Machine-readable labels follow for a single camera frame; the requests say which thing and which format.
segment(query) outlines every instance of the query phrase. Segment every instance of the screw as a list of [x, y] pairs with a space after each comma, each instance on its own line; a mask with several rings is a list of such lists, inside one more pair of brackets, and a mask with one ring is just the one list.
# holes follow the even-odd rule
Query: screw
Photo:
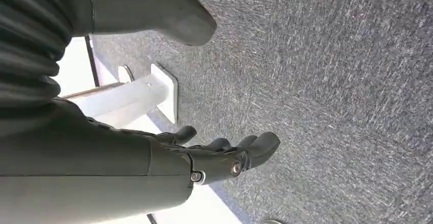
[[234, 161], [232, 166], [231, 166], [231, 174], [234, 175], [235, 177], [238, 176], [240, 174], [240, 172], [242, 171], [242, 165], [239, 161]]
[[191, 173], [191, 181], [198, 182], [202, 178], [202, 174], [200, 172], [193, 172]]

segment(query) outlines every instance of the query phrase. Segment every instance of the prosthetic arm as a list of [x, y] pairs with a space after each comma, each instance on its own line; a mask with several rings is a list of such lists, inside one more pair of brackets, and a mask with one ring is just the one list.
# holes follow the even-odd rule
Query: prosthetic arm
[[4, 223], [91, 223], [187, 200], [194, 184], [265, 163], [277, 136], [184, 147], [178, 133], [119, 130], [58, 98], [51, 78], [71, 37], [157, 30], [203, 45], [216, 24], [197, 0], [1, 0], [0, 216]]

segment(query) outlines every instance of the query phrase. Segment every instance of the robotic hand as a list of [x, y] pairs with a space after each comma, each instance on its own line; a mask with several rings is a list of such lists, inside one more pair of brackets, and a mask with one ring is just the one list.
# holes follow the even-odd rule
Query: robotic hand
[[280, 145], [278, 137], [271, 132], [248, 136], [232, 147], [225, 138], [218, 138], [209, 145], [182, 147], [196, 134], [192, 126], [185, 126], [177, 133], [153, 135], [141, 131], [123, 130], [152, 137], [164, 144], [167, 151], [186, 153], [191, 159], [191, 180], [196, 185], [234, 178], [242, 171], [264, 164]]
[[194, 184], [265, 163], [277, 136], [183, 147], [195, 134], [118, 130], [58, 98], [56, 61], [73, 36], [160, 31], [203, 45], [217, 27], [198, 0], [1, 0], [0, 216], [92, 223], [179, 205]]

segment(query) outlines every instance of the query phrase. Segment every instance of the floor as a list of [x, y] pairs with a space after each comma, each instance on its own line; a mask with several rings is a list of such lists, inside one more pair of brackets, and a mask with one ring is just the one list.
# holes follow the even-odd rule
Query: floor
[[243, 223], [433, 223], [433, 0], [201, 1], [219, 23], [204, 47], [92, 39], [112, 72], [177, 77], [194, 143], [280, 136], [266, 165], [212, 186]]

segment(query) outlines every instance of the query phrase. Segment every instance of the white bracket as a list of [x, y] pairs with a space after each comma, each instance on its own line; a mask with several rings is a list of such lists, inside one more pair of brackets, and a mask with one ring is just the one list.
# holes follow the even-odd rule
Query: white bracket
[[89, 95], [72, 97], [82, 112], [96, 120], [121, 128], [157, 107], [172, 123], [177, 122], [178, 82], [160, 65], [151, 74], [134, 80], [127, 66], [118, 68], [122, 83], [99, 87]]

